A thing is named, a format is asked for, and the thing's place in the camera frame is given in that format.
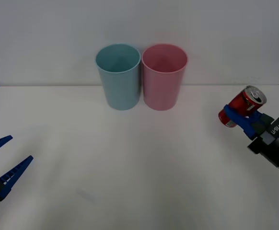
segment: label on robot arm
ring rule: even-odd
[[[267,128],[267,131],[275,138],[279,136],[279,118],[276,121],[274,121],[270,125],[270,127]]]

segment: pink cup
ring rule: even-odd
[[[170,44],[157,44],[142,55],[144,101],[151,109],[171,109],[177,102],[187,64],[185,51]]]

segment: plastic cup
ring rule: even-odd
[[[134,107],[140,99],[140,52],[126,44],[101,49],[96,64],[108,104],[117,110]]]
[[[157,44],[142,55],[144,101],[151,109],[168,110],[178,99],[187,54],[171,44]]]

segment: can lid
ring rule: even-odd
[[[255,86],[248,85],[244,91],[249,99],[257,104],[265,104],[267,101],[264,93]]]

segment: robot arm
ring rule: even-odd
[[[248,148],[254,154],[261,154],[274,166],[279,168],[279,118],[274,119],[255,111],[249,117],[243,117],[231,109],[224,107],[226,115],[253,141]]]

